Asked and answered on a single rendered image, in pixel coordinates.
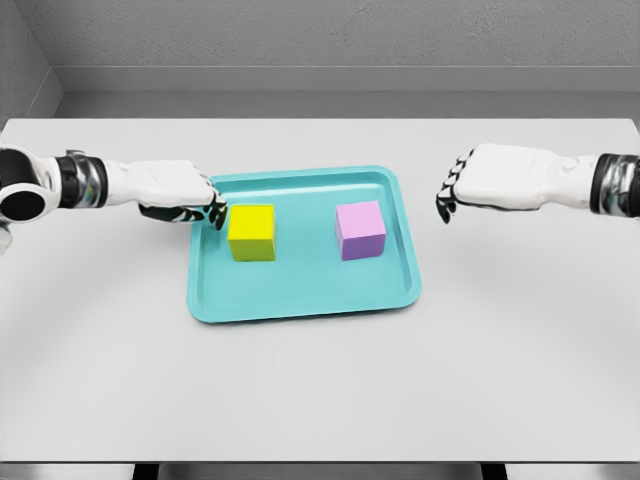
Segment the yellow cube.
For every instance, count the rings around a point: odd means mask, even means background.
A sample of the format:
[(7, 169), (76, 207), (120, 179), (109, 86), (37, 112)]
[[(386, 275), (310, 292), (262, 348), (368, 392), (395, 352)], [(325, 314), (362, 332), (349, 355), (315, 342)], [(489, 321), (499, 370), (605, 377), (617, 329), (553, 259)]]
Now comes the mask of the yellow cube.
[(276, 259), (276, 221), (272, 204), (232, 205), (227, 241), (237, 262)]

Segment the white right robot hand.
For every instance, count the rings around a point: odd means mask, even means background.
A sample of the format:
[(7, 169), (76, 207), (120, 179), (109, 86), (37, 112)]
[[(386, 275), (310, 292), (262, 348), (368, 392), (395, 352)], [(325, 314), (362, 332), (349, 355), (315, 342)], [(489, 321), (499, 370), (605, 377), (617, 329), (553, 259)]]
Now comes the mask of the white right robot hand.
[(563, 171), (568, 162), (547, 150), (481, 144), (449, 170), (436, 195), (437, 212), (448, 223), (459, 205), (501, 211), (574, 206)]

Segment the teal rectangular tray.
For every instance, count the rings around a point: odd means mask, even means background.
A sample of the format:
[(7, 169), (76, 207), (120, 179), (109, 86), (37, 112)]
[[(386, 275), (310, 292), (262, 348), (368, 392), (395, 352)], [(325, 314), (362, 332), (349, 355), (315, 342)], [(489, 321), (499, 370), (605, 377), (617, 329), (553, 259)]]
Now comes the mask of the teal rectangular tray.
[[(382, 166), (219, 175), (230, 205), (275, 208), (276, 258), (233, 260), (225, 230), (192, 226), (186, 301), (215, 324), (404, 308), (421, 293), (419, 264), (397, 177)], [(343, 261), (336, 208), (378, 203), (386, 241), (377, 258)]]

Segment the pink cube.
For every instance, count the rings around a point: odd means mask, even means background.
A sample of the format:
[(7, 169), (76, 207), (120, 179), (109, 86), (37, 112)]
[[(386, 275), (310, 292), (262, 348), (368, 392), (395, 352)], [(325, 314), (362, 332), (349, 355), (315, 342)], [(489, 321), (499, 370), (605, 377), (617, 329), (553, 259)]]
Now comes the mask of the pink cube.
[(336, 206), (335, 234), (342, 261), (381, 256), (386, 227), (377, 201)]

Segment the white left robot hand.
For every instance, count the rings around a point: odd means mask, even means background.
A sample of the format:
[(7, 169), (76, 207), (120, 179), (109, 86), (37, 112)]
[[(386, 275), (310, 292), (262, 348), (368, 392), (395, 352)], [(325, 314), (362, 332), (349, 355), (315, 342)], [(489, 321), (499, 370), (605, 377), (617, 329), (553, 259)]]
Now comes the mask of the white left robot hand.
[(135, 162), (131, 174), (134, 200), (142, 216), (169, 223), (207, 220), (217, 231), (224, 226), (227, 202), (192, 162)]

